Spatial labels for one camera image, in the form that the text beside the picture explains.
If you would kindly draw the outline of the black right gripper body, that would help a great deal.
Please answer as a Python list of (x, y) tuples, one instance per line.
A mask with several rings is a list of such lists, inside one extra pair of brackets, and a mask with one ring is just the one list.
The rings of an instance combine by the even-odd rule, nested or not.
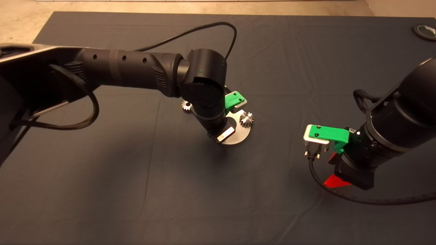
[(375, 184), (375, 155), (346, 152), (336, 153), (334, 174), (360, 189), (369, 190)]

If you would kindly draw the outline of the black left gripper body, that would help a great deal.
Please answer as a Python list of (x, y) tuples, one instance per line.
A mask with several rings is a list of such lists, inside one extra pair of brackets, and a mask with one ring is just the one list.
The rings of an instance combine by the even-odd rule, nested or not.
[(230, 117), (207, 118), (204, 120), (207, 136), (218, 144), (236, 132), (236, 121)]

